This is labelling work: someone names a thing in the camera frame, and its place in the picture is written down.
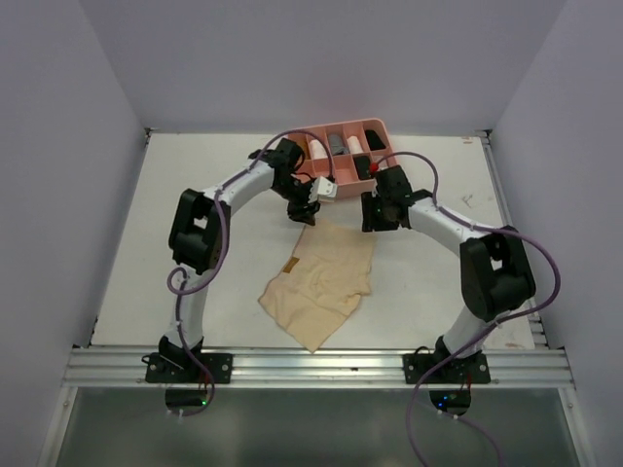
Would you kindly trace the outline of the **beige underwear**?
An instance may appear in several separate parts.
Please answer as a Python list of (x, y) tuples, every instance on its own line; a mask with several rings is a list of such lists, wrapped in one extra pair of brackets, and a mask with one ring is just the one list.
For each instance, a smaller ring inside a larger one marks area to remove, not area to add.
[(314, 353), (372, 293), (377, 238), (319, 220), (305, 227), (259, 305), (307, 351)]

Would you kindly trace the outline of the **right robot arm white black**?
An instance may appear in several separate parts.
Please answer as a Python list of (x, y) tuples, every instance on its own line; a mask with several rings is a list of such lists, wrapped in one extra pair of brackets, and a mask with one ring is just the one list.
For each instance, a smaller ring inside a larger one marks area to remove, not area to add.
[(369, 173), (376, 188), (361, 195), (363, 232), (409, 229), (458, 256), (463, 308), (437, 340), (433, 359), (439, 378), (456, 381), (468, 370), (467, 358), (481, 351), (485, 329), (535, 294), (522, 240), (514, 229), (477, 226), (439, 205), (432, 192), (413, 190), (399, 165), (380, 169), (372, 163)]

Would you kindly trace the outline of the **black underwear orange trim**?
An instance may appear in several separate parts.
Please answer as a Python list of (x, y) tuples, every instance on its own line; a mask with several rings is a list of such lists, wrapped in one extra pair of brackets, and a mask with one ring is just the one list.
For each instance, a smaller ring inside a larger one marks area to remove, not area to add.
[(371, 174), (371, 160), (368, 156), (359, 155), (352, 158), (357, 178), (359, 180), (370, 180), (373, 178)]

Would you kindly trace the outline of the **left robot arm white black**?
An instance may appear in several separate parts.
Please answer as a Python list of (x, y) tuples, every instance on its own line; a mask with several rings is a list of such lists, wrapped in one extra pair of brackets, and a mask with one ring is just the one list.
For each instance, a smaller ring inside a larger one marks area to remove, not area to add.
[(283, 132), (251, 153), (225, 180), (203, 190), (187, 189), (180, 195), (168, 236), (176, 267), (166, 279), (175, 305), (171, 325), (158, 343), (159, 356), (180, 381), (192, 381), (202, 370), (203, 309), (208, 287), (229, 251), (232, 217), (257, 196), (272, 191), (287, 202), (286, 214), (291, 221), (315, 224), (321, 206), (317, 185), (332, 183), (334, 178), (298, 179), (295, 172), (303, 157), (303, 149)]

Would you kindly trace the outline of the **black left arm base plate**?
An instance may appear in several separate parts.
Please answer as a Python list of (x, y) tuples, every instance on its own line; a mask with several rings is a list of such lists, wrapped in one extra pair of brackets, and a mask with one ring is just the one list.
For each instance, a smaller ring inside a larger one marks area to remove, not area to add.
[[(197, 353), (196, 358), (211, 374), (215, 384), (229, 384), (234, 367), (234, 355), (231, 353)], [(201, 368), (192, 360), (187, 359), (183, 366), (164, 359), (158, 352), (144, 355), (141, 362), (147, 366), (145, 381), (148, 383), (199, 383), (207, 381)]]

